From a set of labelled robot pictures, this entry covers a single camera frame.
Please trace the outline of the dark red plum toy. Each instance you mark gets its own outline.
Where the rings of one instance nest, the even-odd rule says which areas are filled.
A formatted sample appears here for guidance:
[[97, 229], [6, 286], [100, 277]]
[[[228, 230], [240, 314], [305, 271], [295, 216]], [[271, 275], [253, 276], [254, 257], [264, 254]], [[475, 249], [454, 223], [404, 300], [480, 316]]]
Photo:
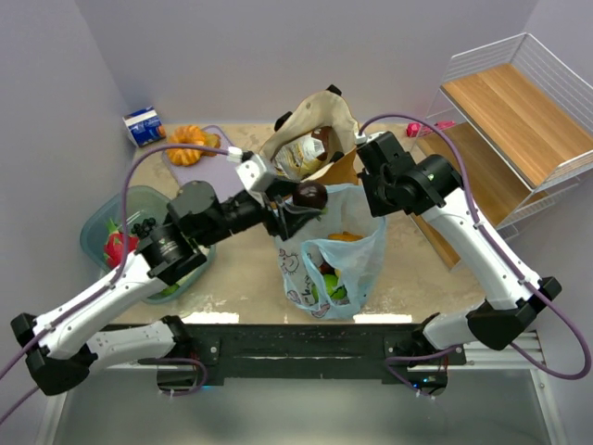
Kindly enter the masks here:
[[316, 181], [305, 181], [296, 187], [292, 200], [299, 207], [323, 210], [328, 201], [328, 193], [324, 185]]

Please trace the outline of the yellow ginger root toy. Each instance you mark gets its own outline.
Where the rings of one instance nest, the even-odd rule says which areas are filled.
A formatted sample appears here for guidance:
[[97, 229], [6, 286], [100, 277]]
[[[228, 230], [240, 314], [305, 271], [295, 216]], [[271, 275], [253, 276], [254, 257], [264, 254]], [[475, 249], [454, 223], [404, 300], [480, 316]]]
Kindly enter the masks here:
[[357, 242], [364, 238], [363, 235], [355, 235], [351, 234], [350, 232], [342, 232], [342, 233], [335, 233], [329, 234], [327, 236], [329, 240], [333, 241], [340, 241], [340, 242]]

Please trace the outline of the brown white chips bag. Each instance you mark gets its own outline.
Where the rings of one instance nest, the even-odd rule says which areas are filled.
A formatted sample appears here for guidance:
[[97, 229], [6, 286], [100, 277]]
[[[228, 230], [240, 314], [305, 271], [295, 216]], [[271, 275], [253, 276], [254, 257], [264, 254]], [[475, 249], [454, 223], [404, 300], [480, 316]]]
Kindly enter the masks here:
[[281, 146], [271, 165], [278, 174], [292, 180], [309, 178], [322, 184], [342, 184], [344, 174], [333, 172], [332, 166], [343, 150], [335, 130], [319, 127]]

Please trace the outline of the light blue plastic bag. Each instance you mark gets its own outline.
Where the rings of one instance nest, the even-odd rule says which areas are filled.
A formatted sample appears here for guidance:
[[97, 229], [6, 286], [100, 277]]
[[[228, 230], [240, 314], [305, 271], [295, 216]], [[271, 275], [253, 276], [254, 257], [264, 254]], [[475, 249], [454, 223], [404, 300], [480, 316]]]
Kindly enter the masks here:
[[[292, 238], [277, 237], [277, 264], [284, 294], [297, 308], [320, 320], [350, 319], [366, 304], [382, 270], [386, 245], [386, 218], [371, 215], [360, 185], [327, 187], [325, 213], [308, 222]], [[357, 242], [329, 240], [329, 234], [363, 235]], [[338, 284], [347, 290], [347, 301], [327, 295], [318, 267], [326, 261], [335, 269]]]

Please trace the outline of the green watermelon toy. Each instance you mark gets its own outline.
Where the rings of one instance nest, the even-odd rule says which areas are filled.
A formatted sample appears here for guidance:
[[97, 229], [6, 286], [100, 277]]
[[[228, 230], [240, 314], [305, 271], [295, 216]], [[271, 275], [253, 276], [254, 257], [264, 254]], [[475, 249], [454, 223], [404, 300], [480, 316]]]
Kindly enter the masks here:
[[334, 274], [324, 274], [323, 282], [327, 295], [332, 301], [345, 303], [347, 301], [347, 290], [344, 286], [338, 284], [338, 277]]

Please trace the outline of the brown Trader Joe's tote bag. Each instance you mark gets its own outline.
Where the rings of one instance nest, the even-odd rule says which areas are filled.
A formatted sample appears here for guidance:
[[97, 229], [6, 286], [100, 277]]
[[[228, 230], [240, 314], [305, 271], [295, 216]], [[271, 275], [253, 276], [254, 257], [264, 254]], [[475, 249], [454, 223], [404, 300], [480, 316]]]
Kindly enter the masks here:
[[331, 84], [281, 116], [259, 154], [289, 179], [357, 184], [354, 161], [359, 129], [341, 90]]

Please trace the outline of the orange pumpkin toy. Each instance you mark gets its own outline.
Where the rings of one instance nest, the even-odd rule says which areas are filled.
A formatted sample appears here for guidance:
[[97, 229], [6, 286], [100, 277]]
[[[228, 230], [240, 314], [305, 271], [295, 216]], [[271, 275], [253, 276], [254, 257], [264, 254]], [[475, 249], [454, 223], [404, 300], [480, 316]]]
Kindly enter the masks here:
[[324, 261], [319, 267], [318, 270], [321, 274], [332, 274], [335, 275], [335, 269], [332, 265]]

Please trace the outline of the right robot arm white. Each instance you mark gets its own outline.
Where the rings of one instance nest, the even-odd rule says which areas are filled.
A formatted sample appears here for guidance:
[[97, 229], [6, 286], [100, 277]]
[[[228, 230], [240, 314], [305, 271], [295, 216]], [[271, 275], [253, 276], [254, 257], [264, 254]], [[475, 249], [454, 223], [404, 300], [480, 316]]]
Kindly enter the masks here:
[[423, 325], [425, 342], [445, 350], [477, 340], [492, 350], [508, 347], [543, 311], [561, 284], [542, 277], [510, 249], [474, 200], [460, 173], [444, 157], [415, 162], [390, 132], [359, 136], [359, 174], [372, 216], [403, 211], [436, 230], [473, 272], [486, 293], [467, 311], [440, 314]]

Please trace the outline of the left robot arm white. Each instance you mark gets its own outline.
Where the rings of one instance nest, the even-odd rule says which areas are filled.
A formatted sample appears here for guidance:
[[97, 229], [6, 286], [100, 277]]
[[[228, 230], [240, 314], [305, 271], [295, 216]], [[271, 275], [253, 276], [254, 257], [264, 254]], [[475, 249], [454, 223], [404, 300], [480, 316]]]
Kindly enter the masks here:
[[205, 264], [203, 247], [259, 224], [270, 235], [288, 239], [319, 217], [327, 202], [326, 188], [315, 181], [274, 181], [260, 199], [242, 191], [224, 202], [207, 182], [185, 184], [168, 203], [163, 223], [141, 227], [138, 246], [118, 269], [51, 312], [23, 313], [12, 320], [36, 386], [54, 396], [113, 364], [144, 359], [196, 363], [196, 343], [177, 316], [117, 331], [106, 327], [138, 300]]

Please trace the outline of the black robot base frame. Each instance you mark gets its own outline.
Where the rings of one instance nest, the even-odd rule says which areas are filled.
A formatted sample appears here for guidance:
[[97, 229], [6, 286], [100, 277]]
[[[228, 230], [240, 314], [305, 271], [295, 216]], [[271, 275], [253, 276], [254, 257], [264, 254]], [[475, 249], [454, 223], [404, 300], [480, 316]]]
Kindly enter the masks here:
[[231, 378], [409, 381], [430, 396], [448, 385], [448, 368], [465, 364], [463, 348], [443, 356], [420, 338], [418, 324], [183, 324], [169, 364], [192, 359], [207, 384]]

